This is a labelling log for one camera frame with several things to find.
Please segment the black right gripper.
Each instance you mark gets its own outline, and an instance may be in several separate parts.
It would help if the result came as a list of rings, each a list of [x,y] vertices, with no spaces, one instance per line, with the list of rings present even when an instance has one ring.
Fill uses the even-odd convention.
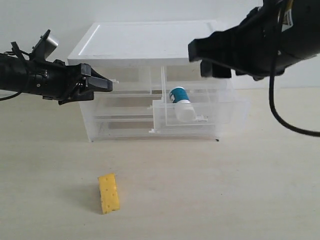
[[[236,26],[195,38],[187,46],[189,62],[207,60],[200,63],[203,78],[232,77],[230,68],[214,63],[239,64],[235,74],[251,76],[255,81],[270,76],[281,8],[257,6]]]

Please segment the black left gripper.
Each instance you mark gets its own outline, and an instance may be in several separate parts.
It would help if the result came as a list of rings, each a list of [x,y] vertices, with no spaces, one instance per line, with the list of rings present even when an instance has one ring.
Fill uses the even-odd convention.
[[[59,105],[91,101],[94,92],[112,92],[113,82],[86,64],[66,65],[56,59],[34,61],[34,94]]]

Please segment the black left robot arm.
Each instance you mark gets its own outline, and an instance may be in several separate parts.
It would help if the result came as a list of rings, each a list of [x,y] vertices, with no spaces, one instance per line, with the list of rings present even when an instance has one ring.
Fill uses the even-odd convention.
[[[92,101],[95,92],[112,92],[113,82],[86,63],[66,65],[58,59],[25,60],[2,53],[0,89],[41,96],[63,105]]]

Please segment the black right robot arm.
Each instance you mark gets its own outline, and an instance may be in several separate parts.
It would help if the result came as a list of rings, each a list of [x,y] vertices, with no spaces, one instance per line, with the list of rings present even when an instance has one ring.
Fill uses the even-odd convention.
[[[288,0],[281,32],[279,18],[284,1],[265,0],[236,26],[217,30],[188,44],[188,60],[200,61],[200,75],[228,79],[231,71],[260,81],[320,53],[320,2]]]

